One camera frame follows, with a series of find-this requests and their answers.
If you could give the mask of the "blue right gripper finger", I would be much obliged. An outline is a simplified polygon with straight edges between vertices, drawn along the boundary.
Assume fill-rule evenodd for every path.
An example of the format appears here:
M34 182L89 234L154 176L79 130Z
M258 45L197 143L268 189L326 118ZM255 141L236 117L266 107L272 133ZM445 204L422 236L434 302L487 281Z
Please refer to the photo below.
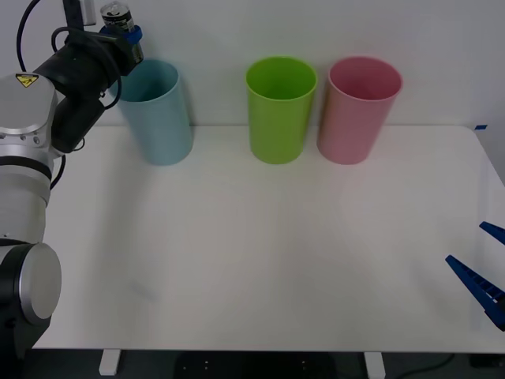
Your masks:
M488 222L482 222L479 228L491 235L494 239L505 244L505 229Z
M504 291L449 255L445 258L455 275L478 301L484 313L501 331L504 330Z

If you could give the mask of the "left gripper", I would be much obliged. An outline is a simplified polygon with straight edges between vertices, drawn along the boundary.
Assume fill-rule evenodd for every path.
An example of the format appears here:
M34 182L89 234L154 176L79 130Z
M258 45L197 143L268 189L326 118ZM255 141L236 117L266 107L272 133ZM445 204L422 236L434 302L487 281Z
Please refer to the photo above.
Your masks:
M99 34L118 37L118 45L113 40L102 37L95 37L97 43L93 43L90 39L75 34L65 38L65 45L98 66L109 79L118 79L120 74L127 76L142 63L140 40L143 34L138 25L134 25L129 32L103 26Z

